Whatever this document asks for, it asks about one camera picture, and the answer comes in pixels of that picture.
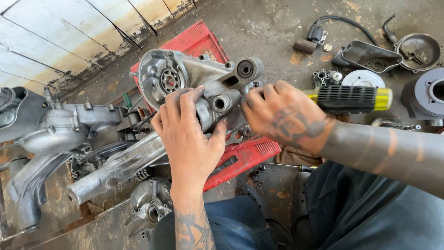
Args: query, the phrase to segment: stained floor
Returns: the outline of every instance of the stained floor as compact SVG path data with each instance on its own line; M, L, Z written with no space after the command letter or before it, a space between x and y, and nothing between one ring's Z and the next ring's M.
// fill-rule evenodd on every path
M126 89L134 86L134 81L128 76L129 68L137 63L145 52L158 48L180 32L202 19L213 31L220 44L232 61L243 56L256 56L262 59L265 71L264 83L274 83L285 80L300 89L313 88L311 75L313 71L321 69L336 70L330 64L331 59L341 46L353 40L370 42L362 31L340 21L322 21L324 30L329 32L326 42L333 46L332 52L323 52L318 48L313 55L294 53L292 45L296 38L304 38L312 23L325 15L344 16L355 20L366 27L381 44L381 47L391 49L382 36L380 27L392 14L396 18L390 28L398 38L413 32L427 33L444 42L444 33L441 29L444 20L439 18L444 11L444 2L441 0L207 0L197 10L190 12L186 17L178 20L173 26L152 38L141 51L134 52L119 62L111 65L107 73L97 76L89 84L79 88L76 93L64 98L67 102L91 102L106 104L116 99ZM393 115L405 125L420 124L408 118L406 109L400 103L400 95L404 84L415 78L411 72L396 68L393 77L388 73L381 74L387 87L394 91L394 103L386 112L377 112L369 115L353 115L352 121L369 124L371 120L382 114ZM2 157L24 154L22 149L13 148L3 152ZM64 188L68 182L67 170L58 169L46 182L48 203L42 206L43 224L40 231L17 238L13 246L36 240L49 232L79 218L77 208L69 203L64 195ZM291 187L297 170L291 168L276 168L267 170L258 176L264 182L258 191L278 214L279 218L289 226L289 214L292 208ZM8 173L1 174L5 190ZM205 201L212 202L234 196L234 189L239 183L253 184L248 174L241 174L238 178L205 193ZM126 199L134 188L135 183L119 187L108 194L94 200L100 207L109 208ZM8 217L14 218L8 207ZM141 238L128 239L137 228L126 228L125 222L131 217L129 206L116 209L107 216L86 227L79 228L67 235L61 236L37 249L52 249L63 246L65 249L145 249L146 240Z

